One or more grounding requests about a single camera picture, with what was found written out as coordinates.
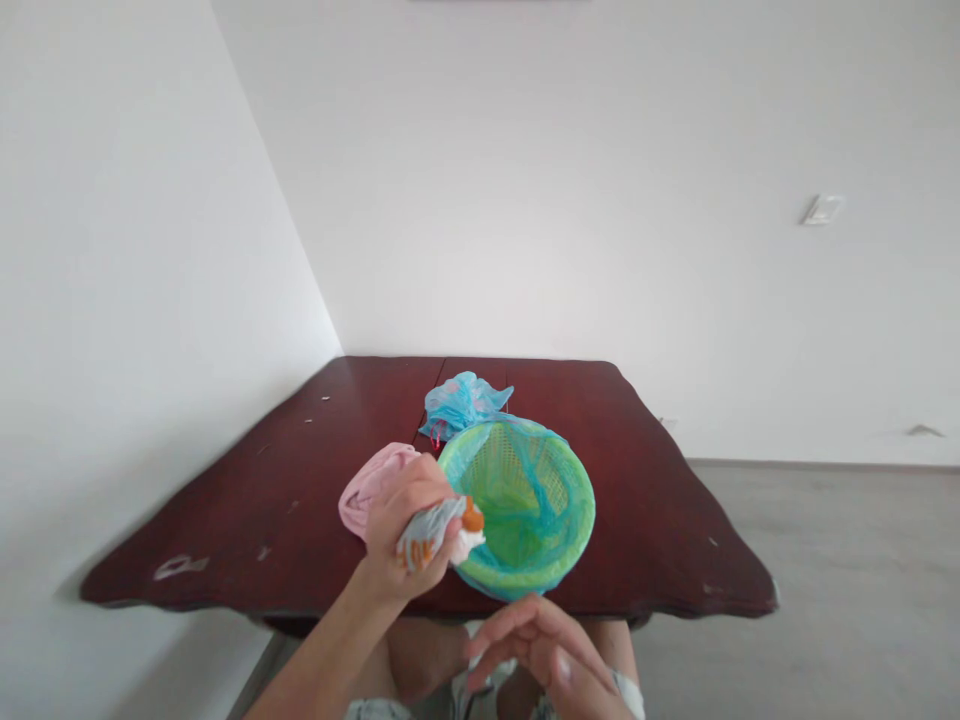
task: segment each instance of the wall switch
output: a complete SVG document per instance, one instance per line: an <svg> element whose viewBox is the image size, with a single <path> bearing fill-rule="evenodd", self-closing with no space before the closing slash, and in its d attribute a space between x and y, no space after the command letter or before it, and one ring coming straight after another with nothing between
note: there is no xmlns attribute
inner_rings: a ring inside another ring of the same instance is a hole
<svg viewBox="0 0 960 720"><path fill-rule="evenodd" d="M836 219L846 201L843 195L817 195L803 218L803 224L829 225Z"/></svg>

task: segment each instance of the dark red table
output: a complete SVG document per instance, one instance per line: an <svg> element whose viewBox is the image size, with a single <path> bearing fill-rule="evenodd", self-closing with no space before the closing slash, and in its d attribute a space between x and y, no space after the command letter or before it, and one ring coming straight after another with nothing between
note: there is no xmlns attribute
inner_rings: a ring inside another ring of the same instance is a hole
<svg viewBox="0 0 960 720"><path fill-rule="evenodd" d="M187 484L87 576L84 600L169 610L225 606L302 635L363 556L340 522L346 483L388 442L413 443L428 390L464 370L516 390L506 411L566 438L593 482L597 520L549 594L577 615L759 617L770 574L616 366L483 358L333 360ZM202 570L155 579L176 556ZM447 573L409 614L484 617L500 606Z"/></svg>

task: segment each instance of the pink cloth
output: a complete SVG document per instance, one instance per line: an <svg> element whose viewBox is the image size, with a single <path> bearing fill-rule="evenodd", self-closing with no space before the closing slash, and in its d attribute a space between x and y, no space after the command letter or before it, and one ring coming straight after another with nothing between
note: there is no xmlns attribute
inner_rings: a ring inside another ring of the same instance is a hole
<svg viewBox="0 0 960 720"><path fill-rule="evenodd" d="M418 457L420 453L413 445L390 443L367 460L340 496L340 519L347 530L366 541L370 505L377 495L396 482L400 471Z"/></svg>

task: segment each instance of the green basket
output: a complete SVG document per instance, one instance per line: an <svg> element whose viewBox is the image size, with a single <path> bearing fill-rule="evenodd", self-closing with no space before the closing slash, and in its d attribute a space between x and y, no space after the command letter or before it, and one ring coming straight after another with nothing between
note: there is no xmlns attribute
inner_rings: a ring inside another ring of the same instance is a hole
<svg viewBox="0 0 960 720"><path fill-rule="evenodd" d="M555 588L583 554L596 501L567 442L531 420L501 415L451 440L440 467L483 512L487 542L457 572L481 592L512 602Z"/></svg>

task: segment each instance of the hand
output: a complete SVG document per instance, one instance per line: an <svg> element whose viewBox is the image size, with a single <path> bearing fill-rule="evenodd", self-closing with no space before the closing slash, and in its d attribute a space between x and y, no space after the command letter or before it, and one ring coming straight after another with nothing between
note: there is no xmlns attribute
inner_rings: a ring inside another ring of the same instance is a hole
<svg viewBox="0 0 960 720"><path fill-rule="evenodd" d="M516 658L564 720L633 719L580 623L539 595L491 616L466 652L471 658L483 656L467 679L472 692L483 687L497 665Z"/></svg>
<svg viewBox="0 0 960 720"><path fill-rule="evenodd" d="M370 509L367 523L367 557L363 561L368 592L378 599L407 603L434 587L443 578L461 527L459 518L447 525L443 546L419 572L404 570L397 561L397 541L410 518L421 510L455 497L443 470L432 455L424 454L407 465Z"/></svg>

